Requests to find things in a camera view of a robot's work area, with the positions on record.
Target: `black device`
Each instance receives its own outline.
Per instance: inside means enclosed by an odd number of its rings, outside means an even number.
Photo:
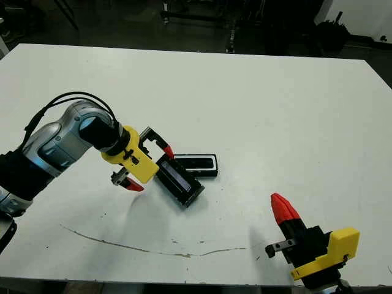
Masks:
[[[217,176],[215,154],[175,154],[174,159],[193,176]]]
[[[204,190],[193,175],[167,154],[164,154],[156,164],[159,166],[156,176],[180,204],[188,207]]]

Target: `white table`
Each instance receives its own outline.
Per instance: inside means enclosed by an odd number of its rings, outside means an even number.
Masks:
[[[17,219],[0,276],[290,285],[292,266],[264,252],[283,240],[270,207],[279,192],[308,226],[361,231],[344,279],[392,284],[392,91],[364,61],[19,45],[0,61],[1,152],[71,90],[177,153],[216,153],[219,176],[181,209],[156,180],[140,196],[113,186],[119,167],[92,149]]]

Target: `scratch mark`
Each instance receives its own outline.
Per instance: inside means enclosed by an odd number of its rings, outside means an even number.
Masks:
[[[168,252],[161,252],[161,251],[150,251],[150,250],[146,250],[146,249],[142,249],[142,248],[138,248],[138,247],[134,247],[134,246],[128,246],[128,245],[123,245],[123,244],[119,244],[119,243],[115,243],[115,242],[109,242],[106,240],[100,240],[94,237],[90,237],[87,235],[84,235],[82,233],[79,233],[78,231],[72,230],[71,228],[66,227],[65,225],[60,224],[60,226],[64,229],[66,229],[67,231],[74,233],[80,237],[89,239],[91,241],[96,241],[96,242],[100,242],[103,244],[107,244],[107,245],[113,245],[113,246],[118,246],[118,247],[122,247],[122,248],[126,248],[126,249],[132,249],[132,250],[136,250],[136,251],[140,251],[140,252],[144,252],[144,253],[152,253],[152,254],[159,254],[159,255],[170,255],[170,256],[178,256],[178,257],[184,257],[184,258],[191,258],[191,257],[203,257],[209,254],[215,254],[218,252],[225,252],[225,251],[234,251],[234,250],[246,250],[246,247],[236,247],[236,248],[228,248],[228,249],[218,249],[218,250],[214,250],[214,251],[209,251],[203,254],[191,254],[191,253],[168,253]]]
[[[209,251],[207,253],[203,253],[203,254],[198,254],[198,256],[206,256],[209,254],[213,254],[213,253],[217,253],[217,252],[223,252],[223,251],[232,251],[232,250],[245,250],[247,248],[245,247],[236,247],[236,248],[230,248],[230,249],[218,249],[218,250],[214,250],[214,251]]]
[[[164,255],[172,255],[172,256],[181,256],[181,257],[185,257],[185,258],[190,258],[191,256],[197,256],[195,254],[182,254],[182,253],[176,253],[176,254],[169,254],[169,253],[164,253]]]

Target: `metal stand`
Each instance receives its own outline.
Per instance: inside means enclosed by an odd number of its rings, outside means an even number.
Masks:
[[[76,29],[77,31],[79,31],[79,27],[75,22],[75,15],[74,15],[74,11],[72,10],[72,8],[70,7],[70,5],[68,4],[68,2],[66,0],[61,0],[62,4],[58,1],[58,0],[54,0],[54,2],[56,3],[56,5],[59,7],[60,11],[62,12],[62,14],[64,14],[64,16],[68,19],[68,21],[71,23],[71,25],[73,26],[74,29]]]

